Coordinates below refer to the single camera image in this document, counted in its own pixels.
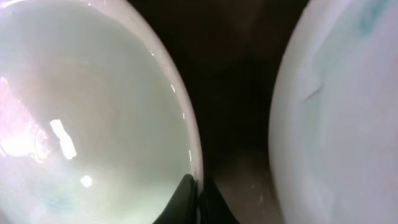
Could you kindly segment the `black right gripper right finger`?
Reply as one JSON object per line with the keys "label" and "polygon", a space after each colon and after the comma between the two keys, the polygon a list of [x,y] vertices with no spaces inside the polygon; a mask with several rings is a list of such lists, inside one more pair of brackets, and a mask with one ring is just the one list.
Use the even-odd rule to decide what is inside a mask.
{"label": "black right gripper right finger", "polygon": [[198,202],[201,224],[239,224],[211,177],[204,180]]}

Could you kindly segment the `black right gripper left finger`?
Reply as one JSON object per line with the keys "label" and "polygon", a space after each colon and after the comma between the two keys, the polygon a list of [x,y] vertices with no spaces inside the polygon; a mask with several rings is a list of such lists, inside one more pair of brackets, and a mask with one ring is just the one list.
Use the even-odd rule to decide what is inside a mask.
{"label": "black right gripper left finger", "polygon": [[154,224],[196,224],[197,199],[197,182],[186,174]]}

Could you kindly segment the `pale green white plate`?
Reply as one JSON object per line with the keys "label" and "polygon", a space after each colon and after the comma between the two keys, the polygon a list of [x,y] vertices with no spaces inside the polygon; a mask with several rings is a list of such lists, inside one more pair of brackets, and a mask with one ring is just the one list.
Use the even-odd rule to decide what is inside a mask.
{"label": "pale green white plate", "polygon": [[129,2],[1,2],[2,223],[154,223],[186,174],[193,108]]}

